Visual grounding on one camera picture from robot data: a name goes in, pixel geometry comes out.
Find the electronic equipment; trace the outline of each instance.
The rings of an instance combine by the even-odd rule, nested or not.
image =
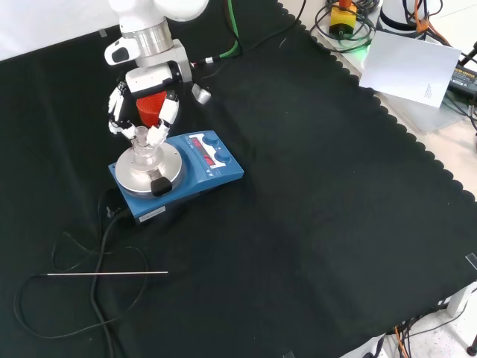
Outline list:
[[[449,83],[449,90],[468,100],[475,101],[477,96],[477,72],[457,65]]]
[[[162,177],[171,182],[169,191],[155,196],[146,174],[138,176],[129,159],[134,149],[128,149],[117,163],[109,166],[136,222],[164,213],[208,189],[242,178],[244,171],[214,131],[204,131],[168,138],[159,151],[163,163],[155,163]]]

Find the white paper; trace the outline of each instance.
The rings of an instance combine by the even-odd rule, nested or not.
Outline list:
[[[439,107],[461,50],[377,31],[361,87]]]

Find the digital display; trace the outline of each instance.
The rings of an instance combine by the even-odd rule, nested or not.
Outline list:
[[[192,140],[192,143],[195,145],[195,147],[199,150],[199,153],[202,155],[202,157],[206,161],[207,165],[208,166],[214,166],[215,162],[209,156],[209,153],[207,153],[206,149],[202,146],[199,139],[191,138],[191,140]]]

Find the black tablecloth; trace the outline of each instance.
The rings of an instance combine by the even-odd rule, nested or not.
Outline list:
[[[237,2],[245,48],[292,21],[274,0]],[[171,29],[191,60],[230,44],[220,1]],[[51,271],[62,231],[94,245],[96,198],[113,186],[107,165],[127,147],[109,135],[107,99],[119,71],[133,66],[104,62],[119,36],[108,34],[0,63],[3,357],[103,349],[100,330],[61,341],[29,336],[11,307],[21,280]],[[151,269],[171,272],[113,325],[119,356],[336,358],[475,279],[464,259],[477,252],[473,196],[303,27],[206,84],[211,102],[184,95],[174,131],[216,131],[246,174],[170,221],[116,231],[115,244],[144,249]],[[75,261],[72,252],[63,264]],[[119,253],[105,265],[138,270],[141,261]],[[108,316],[127,307],[139,281],[102,281]],[[45,334],[79,329],[95,322],[88,292],[88,279],[36,281],[25,315]]]

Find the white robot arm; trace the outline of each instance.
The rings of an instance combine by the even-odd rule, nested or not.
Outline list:
[[[190,21],[198,17],[209,0],[109,0],[118,14],[123,37],[108,46],[104,52],[111,66],[135,60],[138,68],[129,71],[110,96],[109,128],[134,138],[135,127],[120,118],[126,90],[134,98],[141,98],[167,90],[175,83],[192,81],[189,59],[179,40],[173,40],[166,18]],[[151,128],[148,142],[157,146],[164,142],[179,110],[174,93],[166,97],[159,127]]]

